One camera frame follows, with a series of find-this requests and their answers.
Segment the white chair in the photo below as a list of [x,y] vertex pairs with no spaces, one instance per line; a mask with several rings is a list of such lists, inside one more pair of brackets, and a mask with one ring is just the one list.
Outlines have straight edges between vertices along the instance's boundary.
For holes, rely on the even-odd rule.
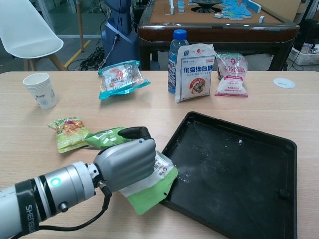
[[24,69],[36,71],[41,58],[49,58],[56,68],[66,68],[55,55],[63,47],[29,0],[0,0],[0,38],[5,50],[24,59]]

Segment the yellow snack bag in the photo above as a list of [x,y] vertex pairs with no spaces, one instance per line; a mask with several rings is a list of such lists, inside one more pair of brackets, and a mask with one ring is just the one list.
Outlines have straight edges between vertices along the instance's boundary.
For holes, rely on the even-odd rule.
[[59,153],[88,145],[84,139],[89,131],[79,117],[65,117],[48,124],[48,126],[56,131]]

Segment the wooden table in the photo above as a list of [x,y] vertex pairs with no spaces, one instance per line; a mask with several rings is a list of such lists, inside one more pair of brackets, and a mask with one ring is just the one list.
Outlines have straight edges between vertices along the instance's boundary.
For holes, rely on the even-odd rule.
[[[50,110],[37,106],[22,84],[30,72],[0,75],[0,189],[76,161],[91,163],[96,150],[59,154],[55,132],[46,125],[65,116],[80,116],[92,132],[113,127],[146,126],[163,150],[188,111],[288,138],[298,146],[298,238],[319,237],[319,73],[248,72],[249,97],[207,96],[176,104],[167,90],[167,72],[143,72],[151,84],[125,96],[98,99],[96,72],[49,72],[58,97]],[[213,72],[212,89],[218,84]],[[296,83],[294,89],[273,84],[276,77]],[[103,196],[97,195],[45,224],[75,226],[96,215]],[[25,238],[225,239],[214,230],[156,205],[137,216],[127,200],[115,193],[108,211],[92,225],[75,232],[38,231]]]
[[[138,26],[143,70],[150,69],[150,52],[169,51],[176,29],[187,30],[189,43],[214,43],[216,51],[251,54],[273,54],[269,70],[282,70],[291,50],[299,26],[262,6],[260,13],[252,12],[251,19],[240,21],[217,19],[214,13],[193,12],[197,5],[188,5],[179,13],[174,0],[175,14],[170,14],[167,0],[150,0]],[[265,16],[263,24],[259,18]]]

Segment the white paper cup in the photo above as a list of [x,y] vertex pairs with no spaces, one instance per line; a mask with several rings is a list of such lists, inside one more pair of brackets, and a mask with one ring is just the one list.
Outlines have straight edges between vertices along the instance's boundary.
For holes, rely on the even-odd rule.
[[29,75],[23,80],[23,83],[41,108],[49,109],[56,105],[55,92],[49,74],[36,73]]

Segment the teal indicator light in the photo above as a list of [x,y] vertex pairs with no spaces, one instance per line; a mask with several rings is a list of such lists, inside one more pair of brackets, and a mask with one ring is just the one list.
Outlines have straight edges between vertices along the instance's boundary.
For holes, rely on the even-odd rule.
[[58,187],[61,184],[61,179],[53,178],[50,183],[52,187]]

